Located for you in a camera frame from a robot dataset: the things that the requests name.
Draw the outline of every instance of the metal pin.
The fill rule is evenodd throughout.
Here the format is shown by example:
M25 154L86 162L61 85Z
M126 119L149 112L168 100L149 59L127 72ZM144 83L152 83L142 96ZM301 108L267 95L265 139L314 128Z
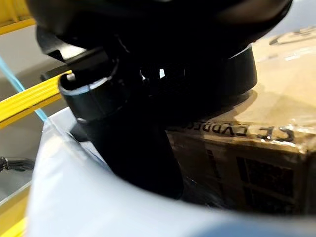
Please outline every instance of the metal pin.
M68 81L75 81L76 80L76 76L75 74L71 73L67 75L67 80Z

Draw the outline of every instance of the yellow plastic rail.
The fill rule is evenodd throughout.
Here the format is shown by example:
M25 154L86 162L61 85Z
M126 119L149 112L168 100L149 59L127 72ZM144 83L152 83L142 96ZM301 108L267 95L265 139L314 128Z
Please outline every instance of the yellow plastic rail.
M0 129L34 110L61 98L57 83L61 75L37 84L0 102Z
M0 35L34 24L25 0L0 0Z

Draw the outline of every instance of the blue string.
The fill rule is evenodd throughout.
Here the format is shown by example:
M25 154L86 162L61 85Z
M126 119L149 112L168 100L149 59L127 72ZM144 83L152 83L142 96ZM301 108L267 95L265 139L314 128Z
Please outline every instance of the blue string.
M14 87L14 89L17 92L21 92L25 90L22 83L19 81L18 78L13 74L13 72L8 68L4 60L0 57L0 70L3 72L5 77L8 79L8 81L11 83L11 85ZM35 113L38 115L38 117L45 122L48 118L45 112L41 109L35 110Z

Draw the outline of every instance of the cardboard box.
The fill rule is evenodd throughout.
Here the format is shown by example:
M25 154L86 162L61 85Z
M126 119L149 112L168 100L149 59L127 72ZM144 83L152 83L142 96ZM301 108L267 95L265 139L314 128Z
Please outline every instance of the cardboard box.
M168 132L184 199L274 214L316 213L316 28L253 44L258 83L219 116Z

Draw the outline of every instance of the brown cardboard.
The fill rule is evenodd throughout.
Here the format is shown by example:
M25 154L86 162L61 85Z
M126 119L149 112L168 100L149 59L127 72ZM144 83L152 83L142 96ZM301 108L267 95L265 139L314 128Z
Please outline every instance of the brown cardboard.
M263 213L316 212L316 28L253 44L258 83L228 112L171 128L184 199Z

